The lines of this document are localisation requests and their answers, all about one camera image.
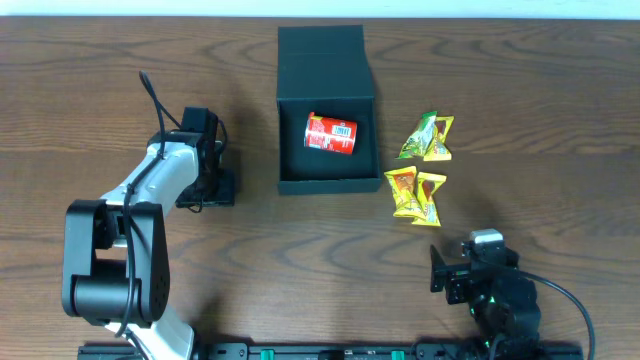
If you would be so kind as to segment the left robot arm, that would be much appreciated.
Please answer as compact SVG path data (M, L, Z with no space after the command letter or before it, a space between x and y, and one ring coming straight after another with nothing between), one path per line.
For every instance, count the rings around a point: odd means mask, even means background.
M217 359L168 304L165 219L173 208L199 213L235 202L221 168L228 135L207 108L187 107L175 130L160 130L116 188L66 211L61 301L65 313L104 327L124 344L85 345L81 359Z

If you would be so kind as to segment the red Pringles can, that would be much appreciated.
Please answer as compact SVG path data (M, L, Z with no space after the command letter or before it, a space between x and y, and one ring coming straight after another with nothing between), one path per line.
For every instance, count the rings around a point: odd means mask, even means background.
M316 115L311 112L304 132L304 146L351 155L355 148L356 122Z

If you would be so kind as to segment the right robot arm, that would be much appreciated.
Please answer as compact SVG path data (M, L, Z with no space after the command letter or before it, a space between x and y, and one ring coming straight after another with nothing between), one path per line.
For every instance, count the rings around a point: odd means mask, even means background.
M446 264L430 247L433 293L450 305L466 304L481 338L461 347L457 359L524 359L539 345L540 308L533 281L519 273L519 255L495 229L476 230L461 244L469 261Z

